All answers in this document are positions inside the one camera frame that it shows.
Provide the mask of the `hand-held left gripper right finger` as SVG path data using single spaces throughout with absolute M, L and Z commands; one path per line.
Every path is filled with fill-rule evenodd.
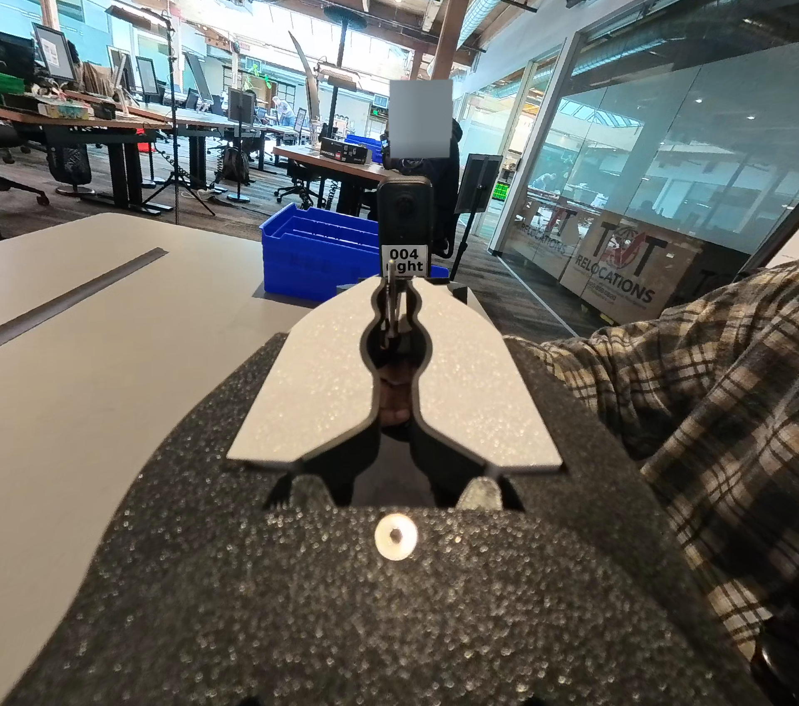
M 424 340 L 412 384 L 414 420 L 430 438 L 489 472 L 554 472 L 563 459 L 503 336 L 446 286 L 415 278 L 407 319 Z

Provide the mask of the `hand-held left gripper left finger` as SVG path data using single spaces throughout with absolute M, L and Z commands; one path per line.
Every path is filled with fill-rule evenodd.
M 375 425 L 380 384 L 367 337 L 380 322 L 382 289 L 382 278 L 367 278 L 294 325 L 227 459 L 288 470 Z

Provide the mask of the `thin metal bolt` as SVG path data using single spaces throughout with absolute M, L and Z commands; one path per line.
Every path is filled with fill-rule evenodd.
M 400 305 L 402 288 L 399 275 L 396 272 L 394 261 L 390 260 L 387 268 L 386 297 L 385 297 L 385 335 L 384 347 L 388 348 L 399 336 Z

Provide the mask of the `blue plastic bin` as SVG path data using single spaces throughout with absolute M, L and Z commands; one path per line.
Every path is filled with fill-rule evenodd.
M 337 214 L 290 204 L 261 225 L 266 293 L 318 303 L 336 295 Z M 443 267 L 432 265 L 432 270 L 433 276 L 448 275 Z

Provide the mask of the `person's right forearm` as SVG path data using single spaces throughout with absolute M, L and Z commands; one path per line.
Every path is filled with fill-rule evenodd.
M 797 262 L 588 338 L 506 341 L 639 464 L 750 660 L 766 621 L 797 604 Z

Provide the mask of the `person's right hand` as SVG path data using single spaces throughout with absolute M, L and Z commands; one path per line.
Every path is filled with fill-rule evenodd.
M 382 429 L 404 425 L 411 418 L 414 371 L 414 366 L 407 358 L 392 361 L 378 370 L 379 420 Z

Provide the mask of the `black box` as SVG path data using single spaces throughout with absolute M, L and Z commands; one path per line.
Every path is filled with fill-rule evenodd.
M 328 137 L 321 138 L 319 154 L 327 159 L 356 165 L 365 165 L 372 161 L 372 151 L 369 147 L 361 143 Z

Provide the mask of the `printed cardboard box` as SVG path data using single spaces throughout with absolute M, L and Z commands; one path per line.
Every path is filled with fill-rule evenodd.
M 617 324 L 656 318 L 702 247 L 688 235 L 604 211 L 559 283 Z
M 598 216 L 568 202 L 533 199 L 517 214 L 511 248 L 523 261 L 559 280 Z

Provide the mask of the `dark backpack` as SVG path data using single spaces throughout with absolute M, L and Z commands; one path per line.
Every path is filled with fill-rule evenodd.
M 240 148 L 228 146 L 222 155 L 221 179 L 232 181 L 236 185 L 249 186 L 249 158 Z

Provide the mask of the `small monitor on pole stand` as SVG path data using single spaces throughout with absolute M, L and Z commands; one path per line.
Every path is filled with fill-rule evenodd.
M 242 91 L 231 88 L 228 91 L 228 119 L 236 124 L 236 134 L 231 146 L 240 148 L 245 152 L 244 148 L 244 125 L 250 125 L 254 116 L 254 96 L 253 92 Z M 242 193 L 244 185 L 236 185 L 236 191 L 230 191 L 226 195 L 226 199 L 237 205 L 244 205 L 250 202 L 250 198 Z

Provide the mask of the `black floor lamp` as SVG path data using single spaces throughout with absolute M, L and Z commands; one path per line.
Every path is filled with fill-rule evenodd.
M 335 67 L 337 69 L 341 69 L 343 67 L 345 44 L 346 44 L 348 29 L 352 27 L 354 30 L 358 32 L 362 31 L 366 28 L 366 21 L 364 16 L 360 12 L 356 12 L 349 8 L 332 3 L 324 7 L 323 12 L 328 21 L 340 25 L 340 39 L 339 39 L 339 46 L 336 56 Z M 329 116 L 327 121 L 327 132 L 325 134 L 325 136 L 329 139 L 334 138 L 335 109 L 338 99 L 338 93 L 340 90 L 341 83 L 343 81 L 345 81 L 343 74 L 341 73 L 333 74 L 333 92 L 332 92 Z

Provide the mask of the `black tripod light stand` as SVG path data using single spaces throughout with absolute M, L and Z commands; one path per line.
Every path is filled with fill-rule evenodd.
M 181 206 L 181 192 L 186 192 L 189 194 L 191 198 L 193 198 L 210 216 L 215 217 L 216 213 L 211 209 L 206 201 L 200 198 L 200 196 L 195 192 L 195 190 L 191 187 L 189 181 L 185 180 L 185 176 L 181 172 L 181 166 L 178 159 L 178 136 L 177 136 L 177 106 L 176 106 L 176 90 L 175 90 L 175 73 L 176 73 L 176 47 L 174 44 L 176 30 L 174 28 L 174 23 L 170 17 L 169 10 L 165 12 L 155 12 L 154 10 L 147 8 L 147 7 L 137 7 L 132 4 L 124 3 L 124 2 L 112 2 L 112 4 L 106 10 L 107 14 L 110 16 L 117 18 L 119 20 L 124 20 L 125 22 L 129 23 L 131 26 L 141 29 L 142 31 L 150 31 L 154 30 L 157 27 L 163 27 L 166 33 L 166 40 L 167 40 L 167 48 L 168 48 L 168 67 L 169 67 L 169 95 L 170 95 L 170 110 L 169 113 L 171 118 L 171 135 L 173 140 L 173 153 L 172 153 L 172 161 L 173 161 L 173 172 L 168 177 L 165 185 L 161 187 L 160 190 L 157 190 L 156 193 L 159 194 L 162 192 L 167 185 L 172 184 L 174 187 L 174 209 L 173 209 L 173 216 L 174 216 L 174 223 L 178 225 L 180 223 L 180 206 Z

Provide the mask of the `wooden desk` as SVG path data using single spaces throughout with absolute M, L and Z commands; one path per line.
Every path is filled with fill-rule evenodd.
M 164 121 L 146 118 L 109 120 L 93 115 L 87 119 L 53 118 L 5 107 L 1 109 L 1 117 L 24 135 L 40 135 L 47 147 L 99 144 L 107 148 L 112 191 L 76 191 L 76 198 L 138 214 L 159 216 L 163 212 L 158 204 L 145 203 L 137 147 L 140 142 L 154 141 L 157 133 L 165 132 L 168 126 Z

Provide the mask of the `upright display panel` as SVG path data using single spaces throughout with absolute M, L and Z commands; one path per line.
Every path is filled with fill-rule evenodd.
M 74 61 L 65 35 L 38 23 L 33 24 L 33 30 L 48 76 L 57 82 L 76 82 Z

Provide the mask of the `black computer monitor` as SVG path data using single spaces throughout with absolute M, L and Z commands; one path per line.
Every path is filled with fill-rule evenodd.
M 31 38 L 1 32 L 1 73 L 24 82 L 35 79 L 35 46 Z

